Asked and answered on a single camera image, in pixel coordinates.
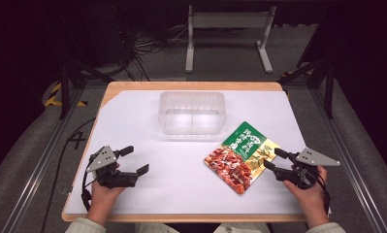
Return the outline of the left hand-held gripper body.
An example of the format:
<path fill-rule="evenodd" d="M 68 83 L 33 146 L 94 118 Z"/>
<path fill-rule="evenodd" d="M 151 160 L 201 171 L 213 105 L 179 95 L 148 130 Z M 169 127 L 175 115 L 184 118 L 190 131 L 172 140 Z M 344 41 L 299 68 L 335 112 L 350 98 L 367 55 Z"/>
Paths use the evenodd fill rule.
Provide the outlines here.
<path fill-rule="evenodd" d="M 90 156 L 86 172 L 92 173 L 93 179 L 107 188 L 134 187 L 139 177 L 138 174 L 119 171 L 118 158 L 115 157 L 114 152 L 115 150 L 112 150 L 110 146 L 101 147 Z"/>

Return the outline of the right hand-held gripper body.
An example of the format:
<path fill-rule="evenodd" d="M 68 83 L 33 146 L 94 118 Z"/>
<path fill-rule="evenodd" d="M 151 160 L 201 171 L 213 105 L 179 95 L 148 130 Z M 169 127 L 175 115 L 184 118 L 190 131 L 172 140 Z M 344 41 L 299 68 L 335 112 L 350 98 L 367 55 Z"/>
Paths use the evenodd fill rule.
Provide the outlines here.
<path fill-rule="evenodd" d="M 318 166 L 339 166 L 340 162 L 316 150 L 305 148 L 301 152 L 289 152 L 293 163 L 290 170 L 277 168 L 274 175 L 278 181 L 289 181 L 300 189 L 311 188 L 318 180 Z"/>

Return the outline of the green and red snack packet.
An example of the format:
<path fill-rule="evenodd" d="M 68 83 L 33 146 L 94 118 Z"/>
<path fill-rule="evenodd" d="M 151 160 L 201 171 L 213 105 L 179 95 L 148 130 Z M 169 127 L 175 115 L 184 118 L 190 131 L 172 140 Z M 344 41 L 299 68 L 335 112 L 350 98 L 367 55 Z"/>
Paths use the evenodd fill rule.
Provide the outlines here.
<path fill-rule="evenodd" d="M 236 193 L 244 194 L 272 162 L 278 144 L 244 121 L 205 159 L 205 164 Z"/>

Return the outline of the clear plastic container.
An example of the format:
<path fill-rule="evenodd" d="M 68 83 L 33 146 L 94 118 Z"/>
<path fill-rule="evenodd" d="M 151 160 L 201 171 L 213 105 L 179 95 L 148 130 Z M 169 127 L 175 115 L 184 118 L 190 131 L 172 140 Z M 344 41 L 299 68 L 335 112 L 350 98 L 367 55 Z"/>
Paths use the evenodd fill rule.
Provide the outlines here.
<path fill-rule="evenodd" d="M 225 96 L 216 91 L 165 91 L 158 121 L 166 135 L 217 135 L 226 119 Z"/>

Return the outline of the person's left hand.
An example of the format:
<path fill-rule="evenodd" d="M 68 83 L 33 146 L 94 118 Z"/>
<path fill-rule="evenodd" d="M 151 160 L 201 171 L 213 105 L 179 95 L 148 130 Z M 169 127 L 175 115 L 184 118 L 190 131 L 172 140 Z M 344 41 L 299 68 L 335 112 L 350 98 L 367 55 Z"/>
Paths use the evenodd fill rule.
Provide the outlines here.
<path fill-rule="evenodd" d="M 110 211 L 118 196 L 125 190 L 124 187 L 107 188 L 94 182 L 91 187 L 91 210 Z"/>

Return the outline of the person's right hand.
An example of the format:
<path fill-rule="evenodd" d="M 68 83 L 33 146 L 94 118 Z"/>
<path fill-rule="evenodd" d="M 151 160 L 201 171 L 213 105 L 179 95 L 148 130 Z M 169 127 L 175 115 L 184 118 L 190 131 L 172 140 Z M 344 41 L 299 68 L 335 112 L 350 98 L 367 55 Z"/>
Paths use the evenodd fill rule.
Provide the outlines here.
<path fill-rule="evenodd" d="M 300 189 L 287 180 L 283 184 L 295 196 L 300 208 L 306 215 L 327 213 L 325 210 L 324 191 L 319 183 L 315 183 L 308 189 Z"/>

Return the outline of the white sheet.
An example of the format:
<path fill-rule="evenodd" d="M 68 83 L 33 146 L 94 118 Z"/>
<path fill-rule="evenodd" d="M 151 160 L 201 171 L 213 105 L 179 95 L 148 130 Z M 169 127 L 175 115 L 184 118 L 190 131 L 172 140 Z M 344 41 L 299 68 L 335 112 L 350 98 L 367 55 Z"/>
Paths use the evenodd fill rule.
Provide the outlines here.
<path fill-rule="evenodd" d="M 158 121 L 158 90 L 122 91 L 101 108 L 88 152 L 103 146 L 133 152 L 119 158 L 124 171 L 147 165 L 148 172 L 124 190 L 117 214 L 130 215 L 297 215 L 291 193 L 270 171 L 263 172 L 243 195 L 237 194 L 204 162 L 246 121 L 284 150 L 298 152 L 306 144 L 286 94 L 282 91 L 225 92 L 226 120 L 220 134 L 202 141 L 174 141 Z"/>

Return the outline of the person's light clothing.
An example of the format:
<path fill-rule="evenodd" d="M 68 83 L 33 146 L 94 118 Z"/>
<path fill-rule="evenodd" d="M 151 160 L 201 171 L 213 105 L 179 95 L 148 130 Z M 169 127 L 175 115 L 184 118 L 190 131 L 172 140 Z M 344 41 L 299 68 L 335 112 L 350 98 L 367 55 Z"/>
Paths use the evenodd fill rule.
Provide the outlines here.
<path fill-rule="evenodd" d="M 272 233 L 267 223 L 137 223 L 135 233 Z"/>

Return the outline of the black metal stand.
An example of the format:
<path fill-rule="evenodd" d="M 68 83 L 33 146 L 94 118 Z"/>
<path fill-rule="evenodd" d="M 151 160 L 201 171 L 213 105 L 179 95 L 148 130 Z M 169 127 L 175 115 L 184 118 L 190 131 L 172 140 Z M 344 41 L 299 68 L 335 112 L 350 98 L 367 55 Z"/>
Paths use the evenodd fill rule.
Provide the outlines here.
<path fill-rule="evenodd" d="M 328 118 L 333 118 L 332 103 L 335 80 L 332 50 L 328 49 L 330 44 L 326 42 L 326 39 L 328 39 L 326 31 L 332 27 L 331 17 L 332 13 L 330 10 L 323 14 L 297 63 L 297 70 L 292 73 L 283 73 L 278 81 L 279 84 L 284 85 L 308 71 L 311 71 L 306 81 L 306 86 L 309 89 L 317 89 L 323 81 L 326 81 L 324 110 Z"/>
<path fill-rule="evenodd" d="M 76 45 L 75 37 L 71 33 L 68 24 L 66 23 L 63 15 L 58 9 L 55 9 L 56 20 L 59 24 L 58 29 L 54 29 L 54 40 L 57 48 L 58 60 L 60 61 L 60 83 L 61 83 L 61 102 L 62 112 L 61 119 L 64 119 L 69 113 L 73 104 L 72 97 L 70 96 L 70 84 L 74 89 L 84 89 L 86 86 L 86 77 L 81 72 L 84 70 L 89 73 L 96 80 L 100 80 L 105 83 L 111 83 L 112 78 L 97 71 L 82 61 L 79 54 L 76 52 L 78 46 Z"/>

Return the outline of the yellow and black striped tape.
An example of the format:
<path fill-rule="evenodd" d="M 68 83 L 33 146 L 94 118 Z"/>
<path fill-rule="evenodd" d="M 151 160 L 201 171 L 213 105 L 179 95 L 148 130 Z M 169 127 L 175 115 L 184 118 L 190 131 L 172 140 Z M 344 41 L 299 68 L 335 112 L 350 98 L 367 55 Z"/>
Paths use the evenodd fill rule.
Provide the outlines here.
<path fill-rule="evenodd" d="M 52 88 L 48 99 L 45 102 L 45 106 L 57 106 L 61 107 L 63 105 L 62 101 L 56 99 L 57 93 L 61 90 L 61 83 L 56 83 Z"/>

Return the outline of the white metal stand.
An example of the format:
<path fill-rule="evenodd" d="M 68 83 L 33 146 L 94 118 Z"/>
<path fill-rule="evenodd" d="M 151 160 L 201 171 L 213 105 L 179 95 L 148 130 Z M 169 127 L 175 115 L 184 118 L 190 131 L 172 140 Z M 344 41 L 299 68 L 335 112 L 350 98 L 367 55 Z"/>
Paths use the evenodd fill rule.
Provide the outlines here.
<path fill-rule="evenodd" d="M 255 42 L 264 70 L 273 72 L 273 66 L 266 51 L 266 44 L 274 22 L 276 7 L 262 12 L 195 12 L 188 8 L 188 45 L 186 51 L 185 72 L 192 73 L 194 67 L 194 29 L 195 28 L 259 28 L 262 37 Z"/>

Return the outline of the aluminium rail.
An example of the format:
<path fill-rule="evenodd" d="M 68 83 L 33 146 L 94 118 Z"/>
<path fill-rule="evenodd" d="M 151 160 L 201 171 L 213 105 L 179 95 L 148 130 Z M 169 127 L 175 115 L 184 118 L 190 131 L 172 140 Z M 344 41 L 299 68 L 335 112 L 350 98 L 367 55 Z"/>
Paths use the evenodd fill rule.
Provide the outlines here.
<path fill-rule="evenodd" d="M 387 224 L 380 214 L 380 211 L 376 207 L 376 204 L 370 194 L 369 188 L 363 180 L 356 164 L 354 163 L 347 145 L 341 138 L 336 124 L 328 117 L 324 108 L 324 101 L 320 96 L 319 91 L 314 89 L 310 92 L 310 94 L 317 108 L 319 109 L 321 116 L 324 118 L 330 134 L 332 135 L 333 141 L 336 143 L 341 166 L 343 167 L 348 179 L 350 180 L 350 183 L 359 199 L 359 202 L 371 224 L 372 230 L 375 233 L 387 233 Z"/>
<path fill-rule="evenodd" d="M 12 147 L 4 162 L 8 175 L 3 177 L 3 189 L 9 196 L 6 203 L 11 211 L 0 233 L 16 233 L 67 130 L 74 104 L 82 94 L 82 89 L 72 91 L 68 98 L 71 107 L 64 117 L 60 117 L 61 108 L 46 107 Z"/>

